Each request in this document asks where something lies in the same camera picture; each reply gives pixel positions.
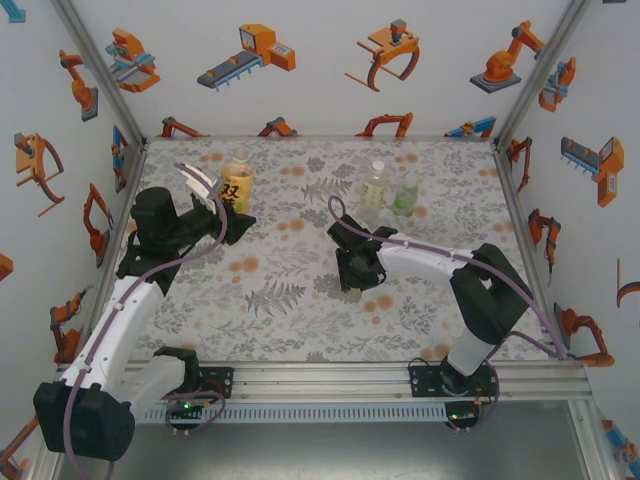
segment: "plastic bottle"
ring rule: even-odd
[[[387,186],[387,172],[384,162],[376,160],[371,164],[371,170],[364,177],[362,192],[360,194],[360,214],[368,222],[375,221],[382,202],[384,200],[384,189]]]
[[[396,198],[393,201],[393,213],[401,217],[410,217],[418,201],[418,177],[406,174],[398,185]]]
[[[231,160],[222,166],[221,176],[224,186],[220,198],[231,203],[236,213],[248,214],[254,172],[249,165],[249,152],[246,148],[234,150]]]

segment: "gray floor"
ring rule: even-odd
[[[585,478],[560,404],[501,404],[475,434],[441,424],[219,425],[192,438],[138,429],[114,479],[573,480]],[[104,478],[104,462],[85,463]],[[77,476],[65,462],[61,479]]]

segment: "bottle label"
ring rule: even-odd
[[[253,175],[248,177],[232,177],[222,175],[224,186],[220,192],[220,198],[233,205],[236,213],[244,215],[249,213],[249,200],[251,199],[251,188],[253,187]]]
[[[384,188],[364,182],[362,185],[362,206],[371,209],[378,209],[382,206],[383,197]]]

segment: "yellow tea bottle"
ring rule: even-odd
[[[248,214],[254,175],[246,148],[240,147],[233,152],[231,160],[222,166],[221,176],[224,186],[220,198],[233,205],[236,213]]]

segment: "patterned tablecloth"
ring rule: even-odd
[[[446,355],[463,329],[450,289],[390,277],[359,301],[340,291],[336,246],[325,233],[333,223],[327,199],[342,196],[356,217],[367,165],[376,159],[395,178],[406,173],[420,178],[419,206],[410,218],[391,211],[392,179],[381,225],[443,246],[493,243],[526,278],[488,143],[157,141],[150,144],[138,190],[168,188],[181,214],[191,201],[174,162],[217,173],[239,145],[249,149],[256,170],[250,214],[258,221],[238,244],[180,268],[138,339],[133,360],[149,359],[165,344],[195,348],[208,361],[405,361]],[[127,230],[134,228],[130,220]],[[201,240],[195,251],[212,241]],[[516,329],[542,337],[530,311]],[[510,339],[496,358],[545,356]]]

